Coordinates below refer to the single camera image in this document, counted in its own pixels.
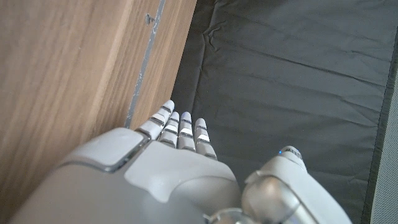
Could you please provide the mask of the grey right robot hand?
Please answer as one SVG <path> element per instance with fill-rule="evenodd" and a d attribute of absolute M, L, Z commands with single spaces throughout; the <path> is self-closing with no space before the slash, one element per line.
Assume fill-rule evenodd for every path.
<path fill-rule="evenodd" d="M 11 223 L 349 223 L 339 203 L 285 146 L 240 187 L 219 161 L 204 119 L 173 101 L 137 129 L 78 146 Z"/>

